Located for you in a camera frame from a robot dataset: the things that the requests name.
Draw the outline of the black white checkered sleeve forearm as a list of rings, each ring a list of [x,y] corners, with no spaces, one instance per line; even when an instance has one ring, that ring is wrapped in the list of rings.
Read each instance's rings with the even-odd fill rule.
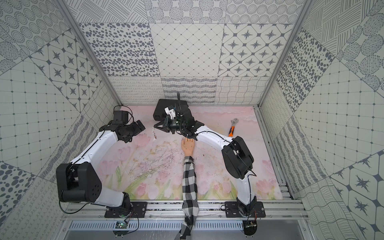
[[[191,233],[199,213],[198,186],[195,164],[192,157],[185,157],[182,180],[184,220],[175,240],[191,240]]]

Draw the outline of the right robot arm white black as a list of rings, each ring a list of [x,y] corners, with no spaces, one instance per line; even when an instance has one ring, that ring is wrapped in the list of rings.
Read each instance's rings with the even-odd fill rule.
[[[187,139],[205,143],[222,153],[229,174],[238,179],[237,201],[239,206],[250,208],[256,203],[248,176],[253,172],[254,158],[243,138],[226,137],[195,120],[187,102],[160,99],[154,114],[155,129],[178,133]]]

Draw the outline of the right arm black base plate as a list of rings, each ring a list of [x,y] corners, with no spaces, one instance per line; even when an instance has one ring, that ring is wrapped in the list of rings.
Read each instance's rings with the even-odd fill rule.
[[[262,202],[252,201],[249,205],[241,202],[225,202],[227,218],[265,218],[266,212]]]

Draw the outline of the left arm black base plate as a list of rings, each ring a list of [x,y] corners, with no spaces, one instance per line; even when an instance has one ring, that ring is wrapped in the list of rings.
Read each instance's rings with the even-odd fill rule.
[[[148,202],[131,202],[127,208],[124,207],[107,207],[105,218],[126,218],[133,213],[134,217],[144,218],[147,210]]]

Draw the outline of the white strap rose-gold watch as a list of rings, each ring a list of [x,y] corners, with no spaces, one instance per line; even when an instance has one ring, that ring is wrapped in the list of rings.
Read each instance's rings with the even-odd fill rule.
[[[154,139],[157,140],[157,135],[156,135],[156,133],[155,133],[155,127],[152,127],[152,133],[153,133],[153,135],[154,135]]]

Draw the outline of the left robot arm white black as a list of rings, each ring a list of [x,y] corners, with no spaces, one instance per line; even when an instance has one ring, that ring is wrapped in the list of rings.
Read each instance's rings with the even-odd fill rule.
[[[114,111],[114,118],[100,127],[90,145],[70,163],[56,169],[59,203],[81,203],[106,206],[110,209],[132,211],[128,194],[103,187],[96,172],[107,151],[118,141],[131,142],[146,128],[141,121],[129,118],[127,111]]]

